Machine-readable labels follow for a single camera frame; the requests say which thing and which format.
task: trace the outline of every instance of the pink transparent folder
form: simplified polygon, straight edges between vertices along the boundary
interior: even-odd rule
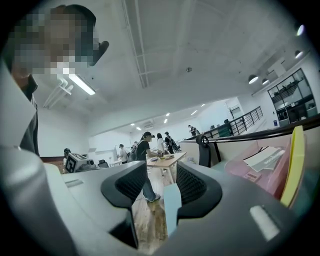
[[[277,160],[273,170],[263,169],[259,172],[254,171],[243,160],[256,154],[262,147],[272,146],[284,149],[284,154]],[[279,199],[284,191],[290,162],[291,137],[279,138],[277,140],[256,140],[241,154],[226,163],[224,169],[233,175],[243,177],[272,194]]]

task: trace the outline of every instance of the floor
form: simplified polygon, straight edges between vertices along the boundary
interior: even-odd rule
[[[176,168],[173,168],[173,180],[176,180]],[[160,200],[147,202],[142,192],[132,205],[135,232],[139,242],[138,250],[145,254],[152,254],[168,238],[164,187],[170,185],[168,171],[162,172],[158,168],[148,169],[148,177],[153,191],[161,196]]]

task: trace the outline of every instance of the black metal railing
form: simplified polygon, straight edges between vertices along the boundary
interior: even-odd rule
[[[205,136],[208,138],[221,138],[221,137],[230,137],[241,135],[245,131],[247,131],[250,127],[254,126],[262,117],[262,110],[259,107],[254,110],[232,120],[229,121],[219,127],[203,132]],[[186,140],[193,140],[197,136],[193,136],[191,138],[187,138]]]

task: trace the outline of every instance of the shoe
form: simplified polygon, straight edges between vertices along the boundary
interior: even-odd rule
[[[153,200],[149,200],[148,198],[144,197],[147,201],[149,201],[150,203],[153,203],[156,200],[160,199],[160,195],[159,194],[155,194],[155,198]]]

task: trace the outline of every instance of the yellow folder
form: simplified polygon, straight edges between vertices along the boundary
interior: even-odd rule
[[[296,126],[292,133],[290,162],[288,175],[284,190],[281,197],[281,202],[289,207],[292,203],[303,175],[303,167],[305,160],[305,138],[302,126]]]

